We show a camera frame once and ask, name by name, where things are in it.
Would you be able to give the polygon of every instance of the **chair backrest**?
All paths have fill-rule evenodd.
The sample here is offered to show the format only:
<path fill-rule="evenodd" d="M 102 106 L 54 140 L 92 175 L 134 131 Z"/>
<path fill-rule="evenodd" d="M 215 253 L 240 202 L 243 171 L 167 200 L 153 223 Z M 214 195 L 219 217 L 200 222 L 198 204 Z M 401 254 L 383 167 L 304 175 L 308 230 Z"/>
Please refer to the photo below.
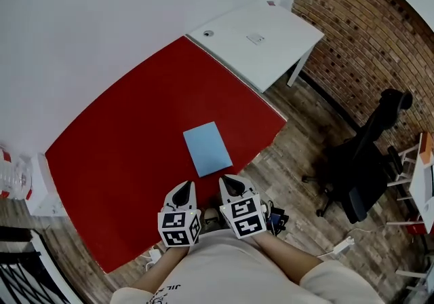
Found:
<path fill-rule="evenodd" d="M 357 132 L 352 141 L 355 142 L 356 150 L 353 160 L 375 140 L 378 140 L 384 130 L 392 128 L 399 116 L 399 112 L 412 106 L 413 95 L 410 92 L 388 89 L 381 93 L 380 104 L 370 115 L 368 121 Z"/>

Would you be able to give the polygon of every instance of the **table leg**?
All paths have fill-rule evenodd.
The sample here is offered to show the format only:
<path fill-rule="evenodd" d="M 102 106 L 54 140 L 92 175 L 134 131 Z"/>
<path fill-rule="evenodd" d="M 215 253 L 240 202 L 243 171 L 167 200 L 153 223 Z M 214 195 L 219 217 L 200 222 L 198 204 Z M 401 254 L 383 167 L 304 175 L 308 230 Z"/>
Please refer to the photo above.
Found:
<path fill-rule="evenodd" d="M 410 182 L 412 182 L 411 178 L 403 178 L 403 179 L 398 180 L 398 181 L 389 182 L 387 184 L 387 187 L 392 187 L 392 186 L 396 186 L 396 185 L 402 185 L 403 183 L 410 183 Z"/>
<path fill-rule="evenodd" d="M 290 76 L 290 79 L 288 80 L 287 85 L 288 86 L 292 86 L 294 84 L 294 81 L 296 80 L 298 74 L 300 73 L 301 69 L 303 68 L 304 64 L 306 63 L 307 58 L 309 58 L 309 56 L 311 55 L 311 52 L 313 50 L 315 46 L 312 46 L 312 48 L 309 49 L 309 51 L 307 51 L 306 53 L 304 53 L 300 60 L 297 63 L 296 68 L 294 69 L 294 71 L 292 71 L 292 74 Z"/>
<path fill-rule="evenodd" d="M 402 152 L 399 152 L 398 155 L 399 155 L 399 156 L 401 156 L 401 155 L 406 155 L 407 153 L 409 153 L 409 152 L 411 152 L 411 151 L 414 151 L 414 150 L 417 150 L 418 148 L 419 148 L 419 144 L 414 145 L 413 147 L 410 147 L 409 149 L 406 149 L 406 150 L 404 150 L 404 151 L 402 151 Z"/>
<path fill-rule="evenodd" d="M 396 200 L 397 202 L 400 202 L 401 200 L 410 200 L 410 199 L 413 199 L 413 197 L 409 195 L 407 197 L 397 198 Z"/>
<path fill-rule="evenodd" d="M 395 274 L 401 276 L 408 276 L 410 278 L 420 278 L 420 279 L 425 279 L 427 277 L 426 273 L 414 273 L 413 271 L 406 271 L 406 270 L 397 270 Z"/>
<path fill-rule="evenodd" d="M 386 225 L 421 225 L 423 221 L 386 222 Z"/>
<path fill-rule="evenodd" d="M 415 290 L 416 292 L 426 292 L 427 291 L 427 287 L 426 286 L 407 286 L 406 287 L 408 290 Z"/>

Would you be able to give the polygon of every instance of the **brick wall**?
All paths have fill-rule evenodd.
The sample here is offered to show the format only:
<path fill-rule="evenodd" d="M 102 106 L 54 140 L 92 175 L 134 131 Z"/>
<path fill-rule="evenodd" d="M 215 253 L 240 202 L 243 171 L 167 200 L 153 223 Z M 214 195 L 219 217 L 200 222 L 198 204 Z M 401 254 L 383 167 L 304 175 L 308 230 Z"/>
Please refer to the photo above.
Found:
<path fill-rule="evenodd" d="M 434 131 L 434 34 L 404 0 L 294 0 L 321 30 L 304 71 L 362 125 L 386 88 L 413 93 L 409 111 L 379 145 L 403 149 Z"/>

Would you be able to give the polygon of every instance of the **white table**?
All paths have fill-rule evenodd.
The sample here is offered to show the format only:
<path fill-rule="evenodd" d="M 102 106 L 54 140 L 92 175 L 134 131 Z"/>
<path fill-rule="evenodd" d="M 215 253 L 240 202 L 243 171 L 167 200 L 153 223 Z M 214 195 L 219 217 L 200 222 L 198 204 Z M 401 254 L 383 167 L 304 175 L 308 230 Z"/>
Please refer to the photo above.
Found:
<path fill-rule="evenodd" d="M 187 35 L 223 65 L 264 92 L 296 63 L 291 86 L 323 33 L 287 9 L 259 1 Z"/>
<path fill-rule="evenodd" d="M 415 225 L 424 224 L 427 233 L 431 232 L 434 224 L 434 197 L 432 192 L 432 176 L 431 176 L 431 166 L 434 165 L 434 155 L 432 150 L 430 150 L 429 162 L 423 163 L 420 157 L 420 146 L 422 143 L 422 134 L 419 137 L 419 145 L 417 145 L 416 163 L 414 165 L 413 175 L 410 178 L 398 179 L 391 185 L 396 185 L 400 183 L 410 182 L 410 188 L 408 192 L 410 193 L 410 199 L 413 199 L 416 207 L 418 208 L 419 214 L 422 217 L 422 221 L 406 221 L 406 222 L 388 222 L 388 225 Z"/>
<path fill-rule="evenodd" d="M 408 290 L 416 290 L 426 292 L 428 295 L 434 292 L 434 263 L 431 263 L 428 271 L 426 273 L 416 273 L 414 271 L 406 271 L 398 269 L 395 274 L 401 276 L 408 276 L 410 278 L 424 279 L 422 286 L 407 286 Z"/>
<path fill-rule="evenodd" d="M 68 216 L 57 193 L 47 158 L 37 153 L 31 159 L 32 194 L 26 199 L 27 209 L 32 216 Z"/>

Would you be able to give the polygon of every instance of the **blue paper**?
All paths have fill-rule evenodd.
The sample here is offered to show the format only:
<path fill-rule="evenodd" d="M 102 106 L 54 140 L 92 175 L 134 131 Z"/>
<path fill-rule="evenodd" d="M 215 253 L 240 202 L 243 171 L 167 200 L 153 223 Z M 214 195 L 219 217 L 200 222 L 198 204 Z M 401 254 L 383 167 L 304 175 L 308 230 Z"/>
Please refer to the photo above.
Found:
<path fill-rule="evenodd" d="M 215 122 L 187 130 L 184 139 L 199 177 L 232 166 Z"/>

